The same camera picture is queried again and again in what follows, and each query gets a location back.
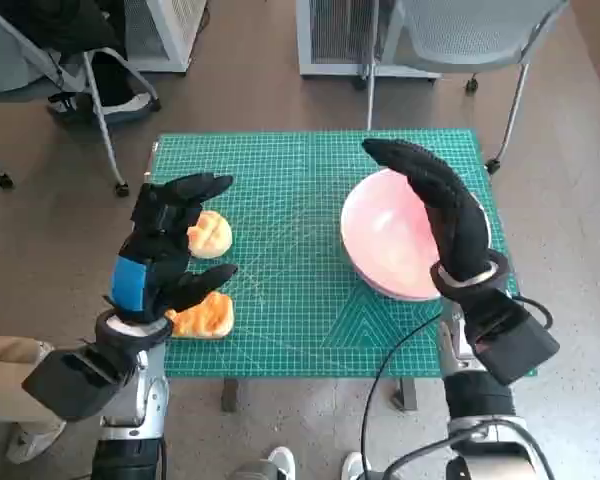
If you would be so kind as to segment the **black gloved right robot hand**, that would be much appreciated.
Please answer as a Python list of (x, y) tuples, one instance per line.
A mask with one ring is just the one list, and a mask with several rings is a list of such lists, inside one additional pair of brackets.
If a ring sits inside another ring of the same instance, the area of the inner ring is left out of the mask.
[(486, 214), (446, 162), (402, 140), (367, 138), (362, 147), (378, 165), (405, 176), (424, 203), (443, 277), (449, 284), (475, 285), (493, 275)]

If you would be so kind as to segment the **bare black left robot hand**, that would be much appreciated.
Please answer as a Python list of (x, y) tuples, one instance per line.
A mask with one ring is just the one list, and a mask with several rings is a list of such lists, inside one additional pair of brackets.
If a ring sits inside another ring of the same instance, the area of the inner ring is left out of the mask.
[(231, 264), (201, 274), (187, 270), (191, 253), (187, 230), (203, 203), (225, 192), (230, 175), (196, 173), (140, 189), (131, 221), (112, 274), (108, 302), (116, 315), (133, 324), (149, 324), (166, 311), (193, 307), (226, 283), (237, 271)]

